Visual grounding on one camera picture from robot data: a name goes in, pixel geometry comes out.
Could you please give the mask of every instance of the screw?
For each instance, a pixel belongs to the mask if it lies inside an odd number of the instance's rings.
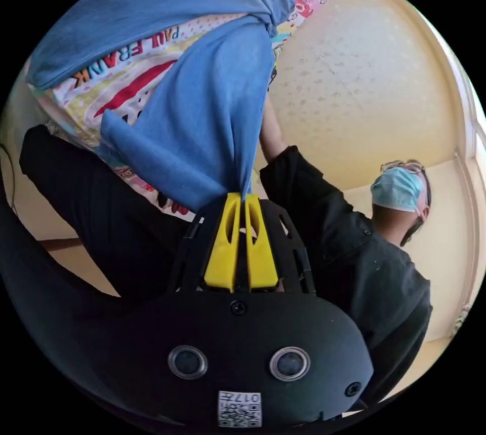
[[[245,315],[247,313],[247,306],[240,300],[235,300],[230,305],[231,313],[234,315]]]
[[[356,396],[359,393],[360,390],[361,390],[361,383],[351,383],[346,388],[346,391],[344,391],[344,394],[348,398],[352,398],[353,396]]]

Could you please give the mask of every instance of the yellow plastic part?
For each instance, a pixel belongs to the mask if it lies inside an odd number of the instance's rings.
[[[254,193],[248,194],[245,200],[245,224],[250,289],[276,287],[278,283],[277,270],[263,222],[260,202],[258,196]],[[252,227],[257,235],[255,244],[253,244]]]
[[[234,292],[238,257],[241,195],[229,193],[204,275],[206,285]]]

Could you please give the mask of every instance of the face mask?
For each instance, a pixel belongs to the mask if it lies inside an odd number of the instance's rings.
[[[404,168],[385,170],[371,186],[373,204],[397,211],[420,212],[417,202],[424,184],[417,174]]]

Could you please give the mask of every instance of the label sticker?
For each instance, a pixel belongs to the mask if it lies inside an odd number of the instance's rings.
[[[218,425],[236,428],[262,426],[261,401],[260,393],[220,391],[218,396]]]

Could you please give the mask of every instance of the printed fabric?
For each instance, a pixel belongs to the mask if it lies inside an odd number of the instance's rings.
[[[295,9],[276,27],[271,39],[273,66],[269,83],[276,76],[276,60],[282,45],[313,12],[327,0],[295,0]],[[34,96],[57,128],[55,132],[77,146],[101,156],[118,176],[156,207],[181,214],[187,208],[168,199],[159,203],[158,190],[147,183],[119,156],[100,149],[101,117],[109,109],[133,126],[181,55],[196,41],[221,25],[243,18],[247,13],[201,15],[189,21],[160,28],[157,32],[107,52],[53,87],[43,90],[30,84]],[[173,163],[173,173],[177,173]]]

